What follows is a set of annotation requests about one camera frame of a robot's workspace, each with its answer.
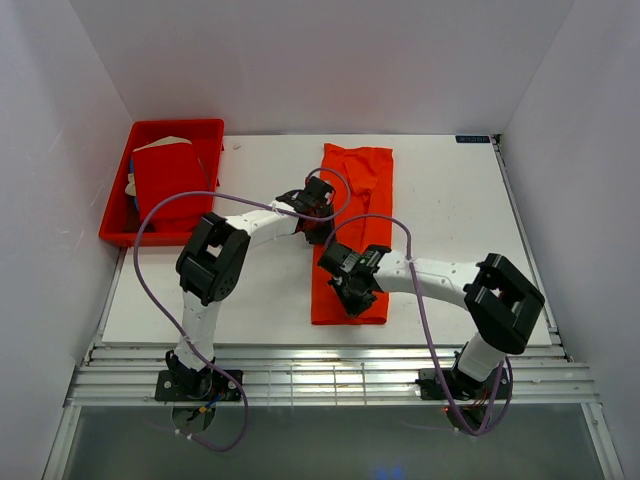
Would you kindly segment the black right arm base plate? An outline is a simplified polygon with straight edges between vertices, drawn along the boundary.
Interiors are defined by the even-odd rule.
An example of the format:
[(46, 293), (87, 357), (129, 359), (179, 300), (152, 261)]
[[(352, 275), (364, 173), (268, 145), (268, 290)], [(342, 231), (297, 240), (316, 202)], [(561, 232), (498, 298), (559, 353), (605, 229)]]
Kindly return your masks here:
[[(455, 369), (444, 369), (443, 378), (449, 387), (452, 398), (455, 400), (488, 400), (495, 386), (497, 372), (498, 368), (495, 368), (486, 380), (479, 382)], [(434, 368), (420, 369), (415, 383), (420, 388), (420, 398), (422, 400), (446, 399), (443, 383)], [(496, 398), (505, 400), (508, 397), (511, 386), (512, 382), (509, 379), (508, 372), (503, 370), (497, 384)]]

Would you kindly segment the orange t-shirt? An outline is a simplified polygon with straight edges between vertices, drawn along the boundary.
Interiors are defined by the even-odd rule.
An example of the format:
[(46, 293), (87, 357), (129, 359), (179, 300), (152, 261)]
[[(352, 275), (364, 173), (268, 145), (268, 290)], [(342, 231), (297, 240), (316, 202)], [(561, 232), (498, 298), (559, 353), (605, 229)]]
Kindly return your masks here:
[[(324, 145), (322, 166), (324, 170), (320, 172), (320, 178), (336, 186), (334, 205), (346, 208), (335, 223), (349, 222), (339, 229), (334, 238), (359, 253), (372, 244), (389, 247), (392, 240), (389, 221), (355, 217), (370, 213), (393, 214), (393, 151), (382, 147), (344, 148), (327, 143)], [(329, 285), (329, 273), (314, 265), (311, 280), (312, 325), (386, 323), (390, 302), (387, 294), (378, 294), (370, 309), (357, 317), (350, 317)]]

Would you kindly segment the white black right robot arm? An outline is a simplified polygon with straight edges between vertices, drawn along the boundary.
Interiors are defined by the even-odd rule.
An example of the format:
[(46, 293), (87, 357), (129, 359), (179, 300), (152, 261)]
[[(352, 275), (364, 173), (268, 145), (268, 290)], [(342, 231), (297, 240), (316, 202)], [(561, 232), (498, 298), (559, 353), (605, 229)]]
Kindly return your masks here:
[(488, 384), (498, 364), (522, 354), (545, 298), (505, 256), (490, 253), (477, 263), (408, 259), (389, 247), (364, 252), (334, 242), (317, 265), (330, 275), (345, 312), (362, 314), (382, 293), (415, 293), (467, 311), (477, 332), (445, 372), (448, 385), (474, 397)]

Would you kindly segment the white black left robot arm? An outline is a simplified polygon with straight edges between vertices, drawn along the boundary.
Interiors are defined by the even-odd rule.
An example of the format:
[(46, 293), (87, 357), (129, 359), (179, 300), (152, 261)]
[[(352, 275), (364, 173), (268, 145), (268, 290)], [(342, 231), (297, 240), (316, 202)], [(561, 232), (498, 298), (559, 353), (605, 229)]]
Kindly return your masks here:
[(301, 190), (278, 196), (265, 209), (222, 217), (204, 215), (178, 257), (183, 293), (181, 328), (175, 349), (166, 354), (176, 387), (190, 399), (212, 392), (214, 334), (221, 303), (237, 286), (248, 251), (280, 237), (302, 232), (320, 245), (333, 230), (333, 186), (311, 177)]

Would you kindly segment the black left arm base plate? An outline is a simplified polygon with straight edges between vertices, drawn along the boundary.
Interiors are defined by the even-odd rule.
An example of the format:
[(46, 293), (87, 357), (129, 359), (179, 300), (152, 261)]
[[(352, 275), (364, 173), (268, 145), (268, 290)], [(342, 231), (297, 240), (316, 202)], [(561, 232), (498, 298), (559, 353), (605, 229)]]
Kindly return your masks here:
[(204, 369), (195, 374), (178, 375), (162, 370), (157, 377), (154, 399), (159, 402), (240, 401), (237, 385), (218, 372)]

